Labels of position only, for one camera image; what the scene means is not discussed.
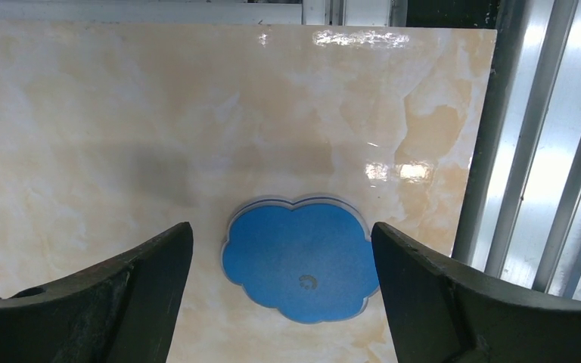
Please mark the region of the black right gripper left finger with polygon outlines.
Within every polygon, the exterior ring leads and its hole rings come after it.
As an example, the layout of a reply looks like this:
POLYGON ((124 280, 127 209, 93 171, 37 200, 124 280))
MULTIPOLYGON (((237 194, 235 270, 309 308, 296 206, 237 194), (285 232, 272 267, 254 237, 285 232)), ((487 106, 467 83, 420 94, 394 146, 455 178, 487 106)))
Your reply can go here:
POLYGON ((165 362, 191 266, 191 225, 0 297, 0 362, 165 362))

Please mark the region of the blue cloud shaped coaster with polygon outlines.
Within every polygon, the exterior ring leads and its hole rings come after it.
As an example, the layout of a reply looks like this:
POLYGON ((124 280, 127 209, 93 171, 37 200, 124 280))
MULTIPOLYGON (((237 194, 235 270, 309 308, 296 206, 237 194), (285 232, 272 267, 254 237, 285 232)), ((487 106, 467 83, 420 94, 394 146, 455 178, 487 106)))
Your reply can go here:
POLYGON ((368 223, 334 195, 245 203, 229 219, 221 264, 254 303, 300 324, 354 318, 380 289, 368 223))

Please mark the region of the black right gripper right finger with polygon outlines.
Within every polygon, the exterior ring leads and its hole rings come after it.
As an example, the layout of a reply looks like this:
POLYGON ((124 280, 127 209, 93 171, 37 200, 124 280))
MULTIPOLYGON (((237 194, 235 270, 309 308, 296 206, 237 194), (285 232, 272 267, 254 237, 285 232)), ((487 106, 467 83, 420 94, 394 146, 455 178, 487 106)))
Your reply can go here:
POLYGON ((491 277, 384 222, 374 261, 400 362, 581 362, 581 301, 491 277))

